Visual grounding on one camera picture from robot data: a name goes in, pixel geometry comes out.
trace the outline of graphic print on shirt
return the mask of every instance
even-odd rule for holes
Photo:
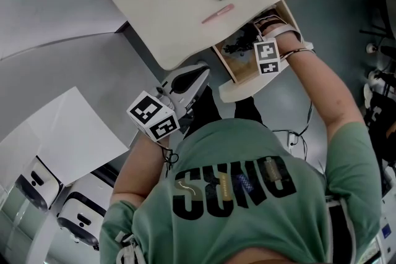
[[[183,190],[185,194],[173,195],[173,212],[182,219],[199,219],[204,214],[204,199],[206,199],[207,212],[214,217],[222,218],[231,215],[234,204],[249,208],[247,196],[255,206],[264,202],[267,196],[262,184],[276,198],[283,198],[296,192],[285,162],[279,156],[266,156],[255,161],[232,162],[229,165],[230,175],[227,174],[228,164],[226,163],[218,164],[216,173],[212,165],[177,173],[174,186]],[[189,174],[189,181],[186,181],[187,174]],[[219,190],[223,206],[218,203]],[[191,206],[186,206],[186,197],[191,199]]]

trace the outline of bracelet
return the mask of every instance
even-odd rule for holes
[[[306,48],[303,48],[303,49],[295,49],[294,51],[290,51],[290,52],[287,52],[286,54],[284,54],[284,55],[281,57],[280,60],[283,61],[284,59],[287,59],[288,57],[290,57],[290,56],[293,55],[294,53],[303,52],[303,51],[308,51],[308,52],[314,53],[314,54],[316,55],[315,51],[312,50],[312,49],[306,49]]]

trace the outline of pink pen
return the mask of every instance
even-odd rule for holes
[[[202,23],[206,23],[206,22],[214,19],[215,17],[218,17],[219,15],[225,14],[226,12],[234,9],[234,7],[235,7],[234,4],[229,4],[229,5],[225,6],[223,9],[220,9],[218,12],[207,17],[204,21],[202,21]]]

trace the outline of hand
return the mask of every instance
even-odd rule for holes
[[[257,26],[260,27],[262,24],[264,24],[265,22],[269,21],[269,20],[263,20],[260,21]],[[268,33],[270,33],[272,30],[275,30],[278,27],[281,27],[282,25],[284,25],[283,23],[276,23],[273,25],[270,25],[268,28],[266,28],[263,31],[263,35],[266,35]],[[278,45],[278,49],[279,49],[279,54],[282,56],[290,51],[294,51],[295,49],[301,49],[304,48],[304,45],[298,41],[296,35],[294,32],[289,31],[289,32],[285,32],[282,33],[281,35],[277,36],[277,45]]]

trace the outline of green t-shirt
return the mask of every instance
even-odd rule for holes
[[[263,125],[243,119],[207,124],[176,153],[172,172],[139,209],[127,202],[109,208],[102,264],[115,262],[120,231],[134,233],[147,263],[223,263],[248,247],[324,263],[327,190],[346,200],[357,259],[379,230],[379,173],[363,124],[346,124],[334,135],[325,177],[291,156]]]

